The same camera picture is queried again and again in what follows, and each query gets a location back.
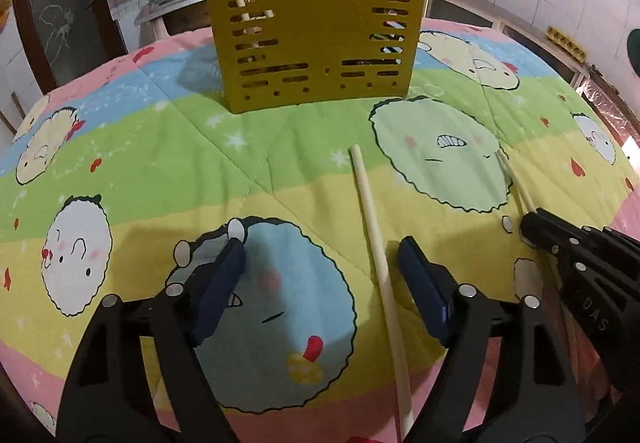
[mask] bed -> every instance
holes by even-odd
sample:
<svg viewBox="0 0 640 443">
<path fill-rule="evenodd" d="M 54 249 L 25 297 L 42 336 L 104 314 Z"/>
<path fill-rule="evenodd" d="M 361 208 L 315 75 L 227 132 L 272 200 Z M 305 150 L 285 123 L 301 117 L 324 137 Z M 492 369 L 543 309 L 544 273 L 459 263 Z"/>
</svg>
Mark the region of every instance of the bed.
<svg viewBox="0 0 640 443">
<path fill-rule="evenodd" d="M 210 30 L 199 30 L 113 60 L 31 110 L 0 160 L 0 362 L 50 431 L 100 299 L 184 282 L 236 237 L 247 271 L 196 354 L 240 439 L 397 441 L 354 144 L 387 242 L 414 412 L 444 350 L 394 267 L 404 236 L 491 298 L 549 292 L 498 149 L 536 206 L 640 238 L 638 176 L 549 66 L 494 30 L 428 19 L 421 30 L 403 99 L 233 115 Z M 158 416 L 175 428 L 143 344 Z M 469 426 L 482 419 L 488 368 Z"/>
</svg>

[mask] yellow object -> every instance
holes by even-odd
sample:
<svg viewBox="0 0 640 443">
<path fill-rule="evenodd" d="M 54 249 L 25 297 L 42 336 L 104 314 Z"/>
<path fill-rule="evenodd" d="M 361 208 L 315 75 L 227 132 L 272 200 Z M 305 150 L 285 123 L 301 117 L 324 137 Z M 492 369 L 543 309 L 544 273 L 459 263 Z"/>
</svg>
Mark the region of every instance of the yellow object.
<svg viewBox="0 0 640 443">
<path fill-rule="evenodd" d="M 584 49 L 578 46 L 571 37 L 560 32 L 560 30 L 556 30 L 553 26 L 550 26 L 549 29 L 546 30 L 546 38 L 564 49 L 578 62 L 584 62 L 587 60 L 587 54 Z"/>
<path fill-rule="evenodd" d="M 233 113 L 404 96 L 425 0 L 207 0 Z"/>
</svg>

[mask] pink stripe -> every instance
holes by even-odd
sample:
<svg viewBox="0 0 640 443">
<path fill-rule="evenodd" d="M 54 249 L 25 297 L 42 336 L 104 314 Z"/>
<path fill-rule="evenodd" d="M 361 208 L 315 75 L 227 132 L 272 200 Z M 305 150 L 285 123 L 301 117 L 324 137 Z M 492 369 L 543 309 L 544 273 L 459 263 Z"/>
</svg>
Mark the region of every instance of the pink stripe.
<svg viewBox="0 0 640 443">
<path fill-rule="evenodd" d="M 181 33 L 111 60 L 95 68 L 90 73 L 54 89 L 49 94 L 49 104 L 44 113 L 50 113 L 73 102 L 73 100 L 84 98 L 92 91 L 104 86 L 107 82 L 139 69 L 149 62 L 167 55 L 180 53 L 180 51 L 199 48 L 206 44 L 212 44 L 211 28 L 201 28 L 195 32 Z"/>
</svg>

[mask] red object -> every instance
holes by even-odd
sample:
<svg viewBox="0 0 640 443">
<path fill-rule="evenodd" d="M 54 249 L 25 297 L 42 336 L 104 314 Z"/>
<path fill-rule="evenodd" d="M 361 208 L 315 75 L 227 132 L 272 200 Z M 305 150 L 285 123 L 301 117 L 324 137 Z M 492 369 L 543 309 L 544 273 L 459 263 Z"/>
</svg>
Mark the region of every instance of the red object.
<svg viewBox="0 0 640 443">
<path fill-rule="evenodd" d="M 571 170 L 574 171 L 574 174 L 578 178 L 581 178 L 582 176 L 586 176 L 586 173 L 585 173 L 584 169 L 573 158 L 571 159 Z"/>
<path fill-rule="evenodd" d="M 143 56 L 148 55 L 153 50 L 153 46 L 146 46 L 145 48 L 138 51 L 135 55 L 133 55 L 133 62 L 138 62 Z"/>
<path fill-rule="evenodd" d="M 378 441 L 377 439 L 363 438 L 360 436 L 351 436 L 347 440 L 347 443 L 382 443 L 382 441 Z"/>
<path fill-rule="evenodd" d="M 311 335 L 309 340 L 306 341 L 306 350 L 305 354 L 302 355 L 303 359 L 308 360 L 309 362 L 315 362 L 318 360 L 320 353 L 322 353 L 322 348 L 324 347 L 324 342 L 317 335 Z"/>
<path fill-rule="evenodd" d="M 511 71 L 513 71 L 514 73 L 518 72 L 518 68 L 516 68 L 513 64 L 511 64 L 510 62 L 504 62 L 503 63 L 506 67 L 508 67 Z"/>
<path fill-rule="evenodd" d="M 66 140 L 71 140 L 71 137 L 74 135 L 76 131 L 79 131 L 84 126 L 84 120 L 80 120 L 79 122 L 75 122 L 68 133 L 66 133 Z"/>
<path fill-rule="evenodd" d="M 94 162 L 91 164 L 91 167 L 89 168 L 89 170 L 91 172 L 95 172 L 95 170 L 100 166 L 100 163 L 102 163 L 102 158 L 96 158 Z"/>
</svg>

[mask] yellow cartoon character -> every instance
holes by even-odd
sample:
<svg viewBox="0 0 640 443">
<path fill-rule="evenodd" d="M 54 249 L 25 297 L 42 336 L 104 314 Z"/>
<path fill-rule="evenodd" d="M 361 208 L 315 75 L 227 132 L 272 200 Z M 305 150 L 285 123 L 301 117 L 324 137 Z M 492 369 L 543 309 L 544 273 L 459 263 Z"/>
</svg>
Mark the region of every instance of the yellow cartoon character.
<svg viewBox="0 0 640 443">
<path fill-rule="evenodd" d="M 511 67 L 475 44 L 453 35 L 422 32 L 418 48 L 482 86 L 514 90 L 520 85 L 520 79 Z"/>
<path fill-rule="evenodd" d="M 33 124 L 36 123 L 37 119 L 40 118 L 40 115 L 44 111 L 44 109 L 49 104 L 49 95 L 42 97 L 40 100 L 36 102 L 36 104 L 31 108 L 31 111 L 27 113 L 22 121 L 20 127 L 18 128 L 17 133 L 15 133 L 14 142 L 18 138 L 23 137 L 33 127 Z"/>
<path fill-rule="evenodd" d="M 78 122 L 77 115 L 77 110 L 63 108 L 40 125 L 15 168 L 15 179 L 20 185 L 26 185 L 42 174 L 64 141 L 82 127 L 84 122 Z"/>
</svg>

